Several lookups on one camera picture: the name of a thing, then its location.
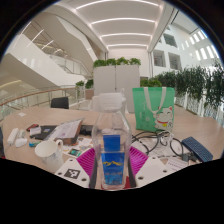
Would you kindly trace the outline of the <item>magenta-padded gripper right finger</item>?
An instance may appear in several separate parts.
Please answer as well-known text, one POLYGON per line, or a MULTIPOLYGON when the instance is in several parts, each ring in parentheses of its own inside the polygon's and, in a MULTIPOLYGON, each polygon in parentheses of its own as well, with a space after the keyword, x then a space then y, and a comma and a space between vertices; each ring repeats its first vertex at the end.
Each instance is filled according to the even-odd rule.
POLYGON ((130 148, 128 171, 131 188, 143 187, 171 173, 158 157, 148 157, 134 147, 130 148))

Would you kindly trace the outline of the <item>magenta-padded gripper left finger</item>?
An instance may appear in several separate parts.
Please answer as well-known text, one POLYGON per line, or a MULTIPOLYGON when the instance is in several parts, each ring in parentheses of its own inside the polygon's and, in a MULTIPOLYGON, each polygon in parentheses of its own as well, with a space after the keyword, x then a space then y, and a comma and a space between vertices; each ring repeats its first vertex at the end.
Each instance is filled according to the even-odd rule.
POLYGON ((97 179, 97 162, 93 148, 78 158, 69 158, 55 174, 84 188, 94 189, 97 179))

